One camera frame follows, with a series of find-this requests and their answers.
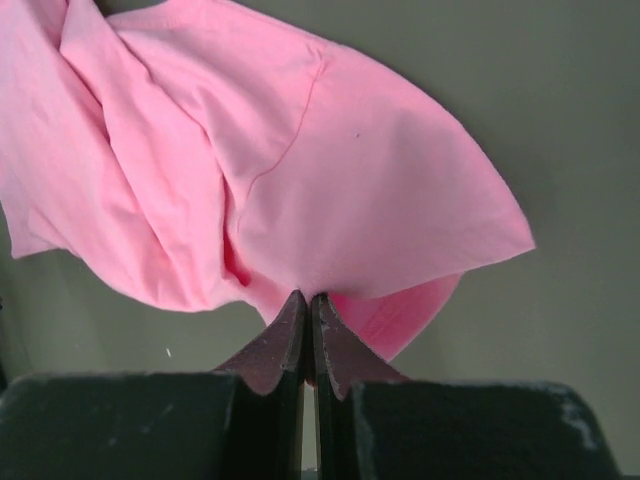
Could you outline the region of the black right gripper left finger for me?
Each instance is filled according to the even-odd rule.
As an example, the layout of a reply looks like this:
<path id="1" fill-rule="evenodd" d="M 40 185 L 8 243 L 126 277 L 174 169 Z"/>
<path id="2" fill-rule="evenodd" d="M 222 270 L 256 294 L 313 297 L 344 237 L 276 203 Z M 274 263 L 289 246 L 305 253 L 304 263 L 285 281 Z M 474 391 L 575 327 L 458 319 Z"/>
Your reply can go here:
<path id="1" fill-rule="evenodd" d="M 5 479 L 296 479 L 306 302 L 206 372 L 29 375 L 1 398 Z"/>

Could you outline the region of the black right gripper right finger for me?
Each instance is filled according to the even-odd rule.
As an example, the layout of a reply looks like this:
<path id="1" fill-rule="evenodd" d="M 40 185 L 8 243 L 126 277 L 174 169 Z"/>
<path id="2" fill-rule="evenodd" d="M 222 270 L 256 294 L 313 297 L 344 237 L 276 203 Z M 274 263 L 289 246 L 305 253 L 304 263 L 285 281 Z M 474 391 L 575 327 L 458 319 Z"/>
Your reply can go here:
<path id="1" fill-rule="evenodd" d="M 553 382 L 412 380 L 326 295 L 311 304 L 324 479 L 617 479 L 596 417 Z"/>

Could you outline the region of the pink t shirt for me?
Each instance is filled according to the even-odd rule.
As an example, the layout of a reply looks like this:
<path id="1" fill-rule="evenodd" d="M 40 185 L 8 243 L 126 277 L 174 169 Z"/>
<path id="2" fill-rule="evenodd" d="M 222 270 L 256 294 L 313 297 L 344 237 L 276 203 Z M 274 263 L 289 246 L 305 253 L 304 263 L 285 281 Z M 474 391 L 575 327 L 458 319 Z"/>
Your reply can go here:
<path id="1" fill-rule="evenodd" d="M 330 294 L 391 359 L 468 271 L 534 240 L 480 146 L 386 66 L 232 1 L 1 5 L 11 253 L 145 304 Z"/>

